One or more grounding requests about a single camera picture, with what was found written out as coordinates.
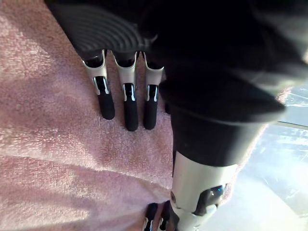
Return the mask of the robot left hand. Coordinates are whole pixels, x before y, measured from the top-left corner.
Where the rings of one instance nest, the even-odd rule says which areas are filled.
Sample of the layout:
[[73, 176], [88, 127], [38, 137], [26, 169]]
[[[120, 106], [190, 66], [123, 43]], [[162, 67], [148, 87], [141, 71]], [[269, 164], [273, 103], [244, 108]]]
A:
[[161, 229], [194, 231], [218, 209], [276, 95], [306, 80], [305, 0], [48, 0], [83, 60], [144, 52], [165, 68], [173, 182]]

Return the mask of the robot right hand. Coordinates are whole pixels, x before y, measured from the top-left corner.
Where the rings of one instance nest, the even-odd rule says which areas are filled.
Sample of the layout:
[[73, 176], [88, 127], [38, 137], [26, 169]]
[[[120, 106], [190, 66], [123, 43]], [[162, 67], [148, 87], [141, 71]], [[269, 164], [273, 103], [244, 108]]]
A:
[[[158, 231], [166, 231], [168, 228], [168, 223], [170, 219], [170, 201], [166, 201], [163, 205], [163, 209], [160, 215], [159, 223], [158, 223]], [[146, 213], [145, 213], [145, 220], [143, 223], [143, 231], [153, 231], [154, 230], [154, 218], [158, 210], [157, 203], [148, 204]]]

